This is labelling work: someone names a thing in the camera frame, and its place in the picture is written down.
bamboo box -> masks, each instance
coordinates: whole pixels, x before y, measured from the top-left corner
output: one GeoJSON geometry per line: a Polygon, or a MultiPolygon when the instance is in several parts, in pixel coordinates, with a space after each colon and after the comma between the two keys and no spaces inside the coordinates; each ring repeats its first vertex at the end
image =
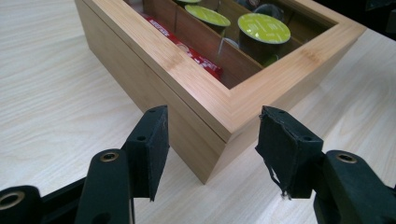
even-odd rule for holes
{"type": "MultiPolygon", "coordinates": [[[[144,13],[223,68],[217,80],[123,0],[76,0],[92,52],[142,111],[168,105],[170,144],[203,183],[257,140],[263,105],[290,109],[365,30],[310,0],[276,3],[291,39],[264,67],[174,1],[142,2],[144,13]]],[[[225,37],[238,39],[245,8],[234,0],[200,5],[227,17],[225,37]]]]}

light wood surface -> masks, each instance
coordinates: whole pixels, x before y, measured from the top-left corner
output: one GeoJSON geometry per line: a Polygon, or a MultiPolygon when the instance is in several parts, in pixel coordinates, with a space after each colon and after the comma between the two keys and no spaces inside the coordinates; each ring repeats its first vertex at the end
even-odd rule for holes
{"type": "MultiPolygon", "coordinates": [[[[367,30],[289,112],[396,184],[396,43],[367,30]]],[[[142,112],[100,64],[71,0],[0,2],[0,189],[46,195],[121,147],[142,112]]],[[[316,223],[312,200],[282,200],[253,143],[207,185],[170,150],[156,201],[137,223],[316,223]]]]}

red packet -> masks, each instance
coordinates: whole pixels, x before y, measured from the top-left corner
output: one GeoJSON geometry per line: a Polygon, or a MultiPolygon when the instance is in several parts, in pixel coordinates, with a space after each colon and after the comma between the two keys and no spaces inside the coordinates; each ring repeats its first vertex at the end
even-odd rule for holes
{"type": "Polygon", "coordinates": [[[217,80],[220,80],[220,76],[223,72],[222,68],[215,65],[214,63],[210,62],[207,58],[203,57],[201,54],[199,54],[197,51],[194,49],[184,45],[181,43],[177,37],[175,37],[173,34],[168,32],[163,26],[161,26],[158,22],[156,22],[154,19],[152,19],[150,16],[147,15],[142,15],[143,18],[145,18],[151,25],[153,25],[155,28],[157,28],[158,31],[160,31],[164,36],[168,37],[169,40],[171,40],[174,44],[176,44],[180,49],[182,49],[184,52],[189,55],[190,58],[195,60],[199,65],[201,65],[208,73],[210,73],[213,77],[215,77],[217,80]]]}

